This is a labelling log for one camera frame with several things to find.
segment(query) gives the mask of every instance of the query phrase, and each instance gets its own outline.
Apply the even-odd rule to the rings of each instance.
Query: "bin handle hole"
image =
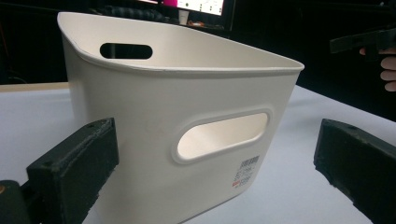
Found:
[[[267,123],[268,115],[260,113],[195,126],[180,138],[178,156],[190,161],[254,141],[264,133]]]
[[[152,56],[148,45],[105,43],[100,47],[100,54],[107,59],[146,60]]]

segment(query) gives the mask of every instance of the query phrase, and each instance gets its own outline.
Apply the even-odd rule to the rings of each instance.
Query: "monitor screen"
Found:
[[[221,15],[224,0],[163,0],[163,4],[169,7],[184,8],[213,15]]]

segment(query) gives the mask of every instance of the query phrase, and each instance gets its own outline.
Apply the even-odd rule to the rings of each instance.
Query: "white plastic bin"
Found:
[[[120,165],[95,205],[104,223],[175,224],[252,184],[301,63],[170,24],[68,12],[58,23],[76,119],[116,121]],[[108,43],[152,54],[108,59]]]

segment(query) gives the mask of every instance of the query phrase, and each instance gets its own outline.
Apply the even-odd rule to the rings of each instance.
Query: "barcode sticker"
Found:
[[[241,166],[239,167],[238,171],[236,172],[235,178],[233,179],[234,188],[237,189],[246,185],[246,183],[254,174],[254,167],[256,166],[258,160],[259,156],[242,161]]]

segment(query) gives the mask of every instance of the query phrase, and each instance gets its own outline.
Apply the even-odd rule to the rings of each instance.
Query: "hand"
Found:
[[[396,48],[380,50],[378,53],[396,54]],[[365,49],[361,49],[360,54],[364,55]],[[386,57],[381,61],[381,66],[385,69],[385,71],[381,73],[381,78],[388,82],[385,85],[385,90],[396,91],[396,57]]]

